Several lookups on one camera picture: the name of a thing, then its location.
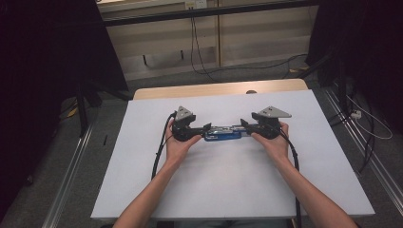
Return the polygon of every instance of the black cable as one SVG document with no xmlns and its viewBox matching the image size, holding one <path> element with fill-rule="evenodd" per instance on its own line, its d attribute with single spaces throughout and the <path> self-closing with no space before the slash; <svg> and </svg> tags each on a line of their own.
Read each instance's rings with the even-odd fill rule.
<svg viewBox="0 0 403 228">
<path fill-rule="evenodd" d="M 294 167 L 296 170 L 299 172 L 299 162 L 298 162 L 298 153 L 296 151 L 296 148 L 293 146 L 291 143 L 290 139 L 288 139 L 287 134 L 281 129 L 280 131 L 277 131 L 273 126 L 269 125 L 273 130 L 279 133 L 279 135 L 288 142 L 291 148 L 291 152 L 293 154 L 294 158 Z M 301 207 L 298 198 L 296 198 L 296 216 L 297 216 L 297 228 L 302 228 L 302 218 L 301 218 Z"/>
<path fill-rule="evenodd" d="M 341 119 L 340 121 L 336 122 L 336 123 L 330 123 L 330 121 L 332 121 L 334 118 L 336 118 L 337 116 L 339 116 L 340 114 L 342 114 L 344 112 L 344 110 L 340 110 L 339 112 L 337 112 L 334 116 L 331 116 L 327 119 L 327 121 L 330 124 L 330 127 L 333 127 L 335 125 L 344 123 L 345 121 L 347 121 L 348 119 L 350 119 L 351 115 L 353 114 L 353 110 L 354 110 L 354 104 L 352 102 L 352 99 L 354 98 L 356 94 L 356 88 L 353 88 L 353 92 L 351 95 L 347 95 L 350 99 L 349 99 L 349 103 L 347 106 L 347 110 L 350 110 L 349 112 L 345 113 L 345 117 L 343 119 Z"/>
<path fill-rule="evenodd" d="M 166 128 L 168 127 L 169 120 L 171 118 L 175 118 L 175 116 L 176 116 L 176 112 L 174 112 L 171 115 L 169 115 L 168 119 L 166 120 L 165 127 L 163 128 L 163 137 L 161 138 L 160 147 L 158 148 L 158 152 L 156 154 L 155 161 L 154 161 L 154 166 L 152 168 L 152 174 L 151 174 L 151 179 L 152 180 L 154 179 L 155 175 L 157 174 L 158 162 L 160 161 L 160 156 L 161 156 L 161 154 L 163 152 L 163 147 L 165 146 L 165 143 L 163 142 L 163 139 L 165 138 Z"/>
<path fill-rule="evenodd" d="M 364 161 L 361 165 L 361 167 L 358 169 L 358 174 L 361 174 L 361 172 L 364 170 L 364 168 L 368 165 L 368 163 L 370 162 L 373 154 L 374 154 L 374 146 L 375 146 L 375 137 L 374 137 L 374 118 L 372 117 L 373 115 L 373 110 L 371 105 L 367 102 L 368 105 L 368 111 L 371 114 L 370 117 L 368 117 L 369 115 L 367 115 L 366 112 L 364 112 L 364 116 L 367 119 L 367 121 L 370 124 L 371 127 L 371 134 L 369 135 L 366 143 L 365 143 L 365 149 L 364 149 Z"/>
<path fill-rule="evenodd" d="M 172 134 L 171 136 L 169 136 L 168 139 L 165 140 L 165 142 L 163 143 L 163 145 L 166 145 L 166 142 L 168 142 L 168 140 L 171 139 L 172 136 L 174 136 L 174 135 Z"/>
<path fill-rule="evenodd" d="M 288 76 L 288 74 L 290 73 L 290 62 L 292 60 L 295 60 L 298 57 L 306 56 L 306 55 L 308 55 L 308 54 L 299 54 L 299 55 L 294 55 L 294 56 L 291 56 L 290 58 L 288 58 L 288 60 L 287 60 L 287 72 L 284 74 L 284 76 L 282 76 L 281 79 L 285 79 Z"/>
<path fill-rule="evenodd" d="M 211 77 L 211 75 L 207 72 L 207 70 L 205 70 L 204 63 L 203 63 L 203 61 L 202 61 L 201 49 L 200 49 L 200 47 L 199 47 L 199 40 L 198 40 L 198 33 L 197 33 L 197 30 L 196 30 L 195 18 L 192 17 L 192 18 L 190 18 L 190 20 L 191 20 L 191 22 L 192 22 L 192 51 L 191 51 L 191 53 L 190 53 L 190 62 L 192 63 L 193 70 L 195 70 L 196 73 L 199 73 L 199 72 L 195 69 L 195 66 L 194 66 L 194 64 L 193 64 L 193 40 L 194 40 L 194 38 L 196 38 L 196 45 L 198 46 L 198 53 L 199 53 L 199 58 L 200 58 L 200 60 L 201 60 L 201 67 L 202 67 L 202 69 L 204 70 L 204 73 L 203 73 L 203 74 L 207 74 L 207 76 L 208 76 L 212 81 L 214 81 L 214 82 L 216 82 L 216 83 L 222 83 L 222 82 L 220 82 L 220 81 L 218 81 L 218 80 L 213 79 L 213 78 Z"/>
<path fill-rule="evenodd" d="M 296 59 L 298 57 L 308 55 L 308 54 L 294 55 L 294 56 L 291 56 L 290 58 L 288 58 L 286 61 L 284 61 L 282 63 L 276 64 L 276 65 L 271 65 L 271 66 L 238 66 L 238 67 L 230 67 L 230 68 L 218 68 L 218 69 L 214 69 L 214 70 L 211 70 L 211 71 L 207 71 L 205 69 L 204 63 L 202 61 L 202 56 L 201 56 L 201 51 L 200 51 L 200 46 L 199 46 L 199 41 L 198 41 L 198 34 L 197 34 L 197 29 L 196 29 L 195 18 L 192 17 L 190 19 L 191 19 L 191 23 L 192 23 L 192 48 L 191 48 L 191 53 L 190 53 L 190 62 L 192 64 L 192 68 L 195 71 L 195 73 L 206 74 L 212 81 L 217 82 L 217 83 L 222 83 L 222 82 L 213 79 L 210 74 L 215 73 L 215 72 L 219 72 L 219 71 L 224 71 L 224 70 L 232 70 L 232 69 L 266 69 L 266 68 L 279 67 L 281 65 L 288 64 L 287 73 L 282 78 L 282 79 L 284 79 L 288 75 L 288 71 L 290 70 L 290 66 L 289 66 L 290 61 L 292 61 L 292 60 L 294 60 L 294 59 Z M 203 71 L 196 70 L 195 66 L 194 66 L 194 63 L 193 63 L 193 46 L 194 46 L 193 41 L 194 40 L 196 40 L 196 45 L 198 47 L 199 58 L 201 60 L 201 66 L 202 66 Z"/>
</svg>

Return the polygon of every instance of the wooden table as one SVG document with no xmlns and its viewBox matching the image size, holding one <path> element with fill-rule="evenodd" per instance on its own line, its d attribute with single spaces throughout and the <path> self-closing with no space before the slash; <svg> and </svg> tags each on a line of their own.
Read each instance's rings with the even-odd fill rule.
<svg viewBox="0 0 403 228">
<path fill-rule="evenodd" d="M 241 83 L 141 88 L 136 91 L 133 99 L 141 100 L 245 94 L 250 90 L 256 91 L 257 93 L 267 93 L 307 89 L 308 86 L 301 79 L 284 79 Z"/>
</svg>

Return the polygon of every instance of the gray floor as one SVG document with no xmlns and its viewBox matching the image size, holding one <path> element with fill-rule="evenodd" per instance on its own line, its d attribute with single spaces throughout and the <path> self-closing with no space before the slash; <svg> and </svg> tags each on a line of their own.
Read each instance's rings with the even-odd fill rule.
<svg viewBox="0 0 403 228">
<path fill-rule="evenodd" d="M 302 67 L 301 60 L 291 63 L 291 67 Z M 260 63 L 247 65 L 248 67 L 267 67 L 280 63 Z M 211 74 L 211 77 L 220 82 L 241 82 L 270 80 L 283 78 L 287 72 L 287 65 L 265 69 L 231 69 Z M 141 87 L 153 86 L 180 86 L 194 84 L 216 83 L 206 75 L 194 72 L 179 73 L 163 77 L 154 77 L 129 82 L 130 92 L 134 93 Z M 322 110 L 327 117 L 336 114 L 326 97 L 325 91 L 330 88 L 320 88 L 315 76 L 307 79 L 308 86 L 314 91 Z M 109 158 L 113 152 L 114 143 L 119 134 L 120 126 L 125 115 L 126 103 L 116 100 L 107 94 L 102 94 L 104 103 L 99 108 L 88 108 L 94 128 L 86 151 L 80 160 L 79 169 L 71 186 L 64 209 L 57 220 L 57 227 L 101 227 L 104 222 L 91 219 L 93 205 L 102 184 Z M 354 169 L 359 168 L 363 156 L 357 149 L 355 142 L 348 134 L 343 124 L 333 127 L 350 164 Z M 58 132 L 50 145 L 47 155 L 34 173 L 34 184 L 21 189 L 14 204 L 9 209 L 0 227 L 41 227 L 44 224 L 48 210 L 54 200 L 69 162 L 73 157 L 78 142 L 80 124 L 78 116 L 66 119 L 59 124 Z M 380 126 L 376 133 L 384 134 Z M 396 182 L 403 186 L 403 137 L 395 133 L 389 141 L 377 140 L 375 151 L 382 160 Z M 372 168 L 367 167 L 358 178 L 362 184 L 376 214 L 366 218 L 356 218 L 363 227 L 401 227 L 403 217 L 394 206 L 391 198 L 374 174 Z M 308 218 L 304 218 L 304 227 L 313 227 Z"/>
</svg>

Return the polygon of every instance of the white tabletop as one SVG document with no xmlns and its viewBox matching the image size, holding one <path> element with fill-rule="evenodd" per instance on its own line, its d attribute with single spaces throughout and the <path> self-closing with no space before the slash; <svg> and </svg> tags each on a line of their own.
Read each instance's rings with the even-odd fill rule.
<svg viewBox="0 0 403 228">
<path fill-rule="evenodd" d="M 349 215 L 371 215 L 369 203 L 311 90 L 129 102 L 121 132 L 94 206 L 94 219 L 117 218 L 150 182 L 166 118 L 182 105 L 193 127 L 255 121 L 272 105 L 293 115 L 290 125 L 300 172 Z M 165 160 L 161 156 L 160 166 Z M 154 219 L 262 219 L 296 215 L 295 197 L 251 137 L 201 140 L 168 184 Z"/>
</svg>

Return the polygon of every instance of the white wall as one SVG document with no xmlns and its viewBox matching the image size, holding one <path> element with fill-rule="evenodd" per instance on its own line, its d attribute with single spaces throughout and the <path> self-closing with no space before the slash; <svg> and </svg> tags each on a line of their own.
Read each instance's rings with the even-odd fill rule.
<svg viewBox="0 0 403 228">
<path fill-rule="evenodd" d="M 104 18 L 184 10 L 183 0 L 103 1 L 99 3 L 99 8 Z M 268 1 L 207 1 L 208 7 L 263 2 Z M 202 58 L 208 58 L 205 62 L 215 63 L 209 65 L 210 67 L 218 67 L 286 59 L 292 55 L 306 53 L 316 13 L 317 7 L 310 7 L 196 18 L 200 48 L 212 48 L 214 52 L 213 55 Z M 107 30 L 121 65 L 125 62 L 125 66 L 129 60 L 143 60 L 134 58 L 136 56 L 169 56 L 169 53 L 191 49 L 190 19 L 110 27 Z M 174 73 L 172 68 L 175 67 L 177 66 L 172 66 L 167 72 Z M 191 70 L 190 67 L 183 67 L 183 63 L 182 67 L 177 69 Z M 123 67 L 123 70 L 127 80 L 136 79 L 136 73 L 133 72 L 136 70 L 133 67 Z M 143 71 L 149 71 L 152 76 L 164 74 L 160 67 L 143 67 Z"/>
</svg>

